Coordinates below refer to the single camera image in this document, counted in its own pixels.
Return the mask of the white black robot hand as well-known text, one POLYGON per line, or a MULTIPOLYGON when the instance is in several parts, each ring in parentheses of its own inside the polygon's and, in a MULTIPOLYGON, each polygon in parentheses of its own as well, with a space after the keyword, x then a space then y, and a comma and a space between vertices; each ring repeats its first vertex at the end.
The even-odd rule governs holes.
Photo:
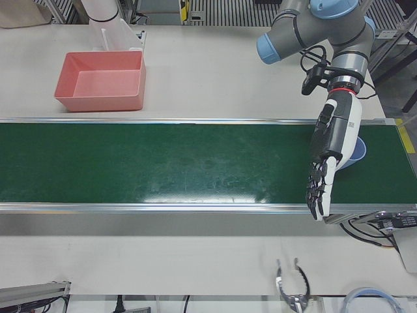
POLYGON ((361 120, 362 104, 352 91, 328 92, 310 143, 306 203, 315 220, 330 214, 334 177, 352 157, 361 120))

